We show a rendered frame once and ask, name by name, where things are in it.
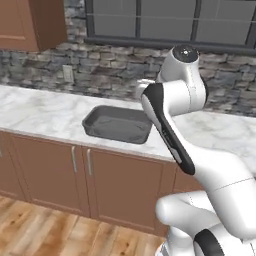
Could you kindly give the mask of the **brown wall cupboard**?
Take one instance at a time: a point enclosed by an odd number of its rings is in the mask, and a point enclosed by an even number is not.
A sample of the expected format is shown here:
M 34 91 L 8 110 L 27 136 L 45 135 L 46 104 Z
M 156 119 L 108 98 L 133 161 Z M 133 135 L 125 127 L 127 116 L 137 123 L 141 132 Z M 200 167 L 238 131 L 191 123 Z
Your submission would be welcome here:
M 41 52 L 66 41 L 64 0 L 0 0 L 0 49 Z

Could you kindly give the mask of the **dark framed window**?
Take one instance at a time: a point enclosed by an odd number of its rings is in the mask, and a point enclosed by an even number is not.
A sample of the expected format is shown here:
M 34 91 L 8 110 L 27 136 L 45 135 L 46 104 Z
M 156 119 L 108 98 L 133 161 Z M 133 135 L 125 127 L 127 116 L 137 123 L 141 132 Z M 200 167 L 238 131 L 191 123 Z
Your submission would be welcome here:
M 256 0 L 84 0 L 92 42 L 256 54 Z

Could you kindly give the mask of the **dark grey sink basin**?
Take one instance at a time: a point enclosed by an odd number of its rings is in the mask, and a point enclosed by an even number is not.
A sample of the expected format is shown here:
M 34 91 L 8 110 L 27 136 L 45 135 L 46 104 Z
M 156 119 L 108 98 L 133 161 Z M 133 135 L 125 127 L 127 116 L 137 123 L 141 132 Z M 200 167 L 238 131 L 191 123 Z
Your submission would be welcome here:
M 152 123 L 141 110 L 99 105 L 83 119 L 82 126 L 92 137 L 144 144 Z

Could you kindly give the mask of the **brown cupboard door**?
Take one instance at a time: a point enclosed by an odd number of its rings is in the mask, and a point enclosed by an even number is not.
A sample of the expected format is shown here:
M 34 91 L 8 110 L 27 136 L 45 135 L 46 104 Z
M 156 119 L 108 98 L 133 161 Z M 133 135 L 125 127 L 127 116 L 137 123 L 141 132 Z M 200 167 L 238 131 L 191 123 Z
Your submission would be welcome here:
M 203 187 L 199 182 L 188 174 L 185 174 L 179 167 L 176 168 L 174 193 L 191 192 L 202 190 Z
M 38 205 L 90 216 L 82 148 L 24 135 L 10 136 L 29 200 Z M 77 173 L 71 147 L 75 146 Z
M 0 195 L 26 201 L 8 134 L 0 131 Z
M 91 149 L 92 176 L 87 149 L 83 150 L 90 215 L 96 220 L 163 236 L 166 227 L 155 214 L 158 198 L 172 192 L 176 165 L 135 155 Z

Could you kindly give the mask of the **white wall socket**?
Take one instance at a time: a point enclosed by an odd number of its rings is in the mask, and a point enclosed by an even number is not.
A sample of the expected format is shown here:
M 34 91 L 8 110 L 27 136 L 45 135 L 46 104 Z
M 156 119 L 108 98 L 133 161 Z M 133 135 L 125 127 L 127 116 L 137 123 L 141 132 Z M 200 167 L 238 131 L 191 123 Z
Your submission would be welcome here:
M 73 83 L 74 76 L 73 76 L 73 69 L 70 65 L 63 65 L 63 77 L 66 82 Z

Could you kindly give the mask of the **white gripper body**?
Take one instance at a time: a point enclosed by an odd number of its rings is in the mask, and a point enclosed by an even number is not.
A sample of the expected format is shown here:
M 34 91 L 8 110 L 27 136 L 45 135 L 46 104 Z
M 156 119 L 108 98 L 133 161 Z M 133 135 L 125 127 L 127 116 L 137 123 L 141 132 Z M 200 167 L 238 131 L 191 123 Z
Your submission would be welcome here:
M 136 88 L 135 88 L 135 99 L 140 100 L 141 95 L 144 90 L 148 87 L 149 84 L 154 83 L 154 80 L 151 79 L 139 79 L 136 81 Z

